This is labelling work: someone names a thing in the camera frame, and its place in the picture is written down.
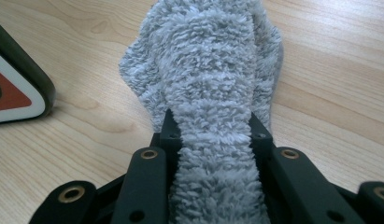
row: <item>gray towel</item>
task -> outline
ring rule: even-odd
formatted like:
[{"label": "gray towel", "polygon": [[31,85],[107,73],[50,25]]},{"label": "gray towel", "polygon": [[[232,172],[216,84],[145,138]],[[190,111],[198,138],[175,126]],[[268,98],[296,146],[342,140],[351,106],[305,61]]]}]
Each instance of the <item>gray towel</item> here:
[{"label": "gray towel", "polygon": [[249,148],[253,112],[270,130],[283,49],[257,0],[160,0],[121,59],[122,78],[161,130],[181,130],[174,223],[269,223]]}]

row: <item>red triangle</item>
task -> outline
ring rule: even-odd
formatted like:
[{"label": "red triangle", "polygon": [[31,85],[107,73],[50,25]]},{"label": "red triangle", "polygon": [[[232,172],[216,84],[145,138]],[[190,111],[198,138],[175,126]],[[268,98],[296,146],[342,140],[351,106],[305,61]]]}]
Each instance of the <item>red triangle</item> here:
[{"label": "red triangle", "polygon": [[30,106],[32,101],[0,73],[0,110]]}]

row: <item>tabletop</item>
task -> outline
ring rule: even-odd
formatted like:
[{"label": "tabletop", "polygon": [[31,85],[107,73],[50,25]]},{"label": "tabletop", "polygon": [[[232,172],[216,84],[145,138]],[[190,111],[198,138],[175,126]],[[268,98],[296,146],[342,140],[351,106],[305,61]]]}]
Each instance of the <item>tabletop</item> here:
[{"label": "tabletop", "polygon": [[[57,91],[42,119],[0,124],[0,223],[27,223],[71,180],[96,187],[149,145],[149,114],[118,63],[154,0],[0,0],[0,24]],[[384,0],[263,1],[282,34],[277,146],[356,192],[384,181]]]}]

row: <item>white border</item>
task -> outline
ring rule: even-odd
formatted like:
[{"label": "white border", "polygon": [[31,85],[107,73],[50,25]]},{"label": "white border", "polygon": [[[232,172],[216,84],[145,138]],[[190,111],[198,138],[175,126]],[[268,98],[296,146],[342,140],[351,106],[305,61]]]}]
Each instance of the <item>white border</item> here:
[{"label": "white border", "polygon": [[32,101],[32,104],[26,107],[0,110],[0,122],[30,119],[44,112],[46,104],[40,93],[1,56],[0,73]]}]

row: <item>wooden table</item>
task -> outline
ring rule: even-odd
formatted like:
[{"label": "wooden table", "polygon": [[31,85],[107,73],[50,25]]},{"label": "wooden table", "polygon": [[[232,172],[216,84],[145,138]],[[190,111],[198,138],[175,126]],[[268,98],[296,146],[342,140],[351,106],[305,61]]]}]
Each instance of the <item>wooden table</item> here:
[{"label": "wooden table", "polygon": [[[101,187],[149,144],[118,62],[153,0],[0,0],[0,23],[54,82],[43,119],[0,125],[0,223],[27,223],[56,187]],[[337,185],[384,181],[384,0],[264,1],[285,61],[272,119]]]}]

